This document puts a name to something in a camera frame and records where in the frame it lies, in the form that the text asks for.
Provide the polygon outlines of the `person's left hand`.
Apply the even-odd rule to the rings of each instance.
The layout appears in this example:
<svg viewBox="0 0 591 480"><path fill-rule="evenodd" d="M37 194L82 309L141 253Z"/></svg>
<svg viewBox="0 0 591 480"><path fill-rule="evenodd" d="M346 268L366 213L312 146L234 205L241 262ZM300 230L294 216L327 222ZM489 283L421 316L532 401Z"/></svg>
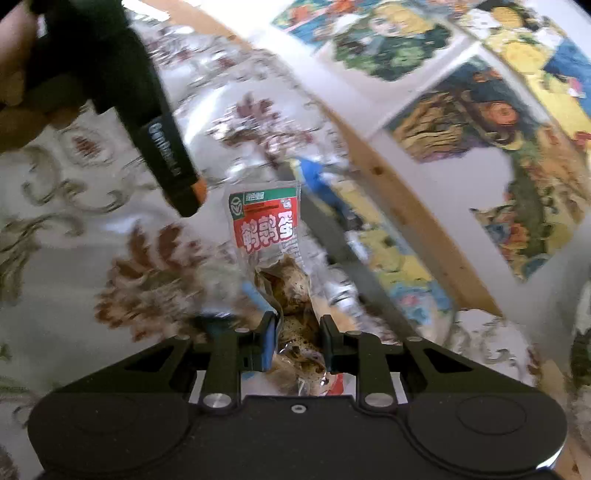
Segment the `person's left hand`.
<svg viewBox="0 0 591 480"><path fill-rule="evenodd" d="M82 109L82 103L63 104L43 113L23 103L25 62L37 38L37 26L29 1L20 1L1 20L1 153L22 148L48 125L69 126Z"/></svg>

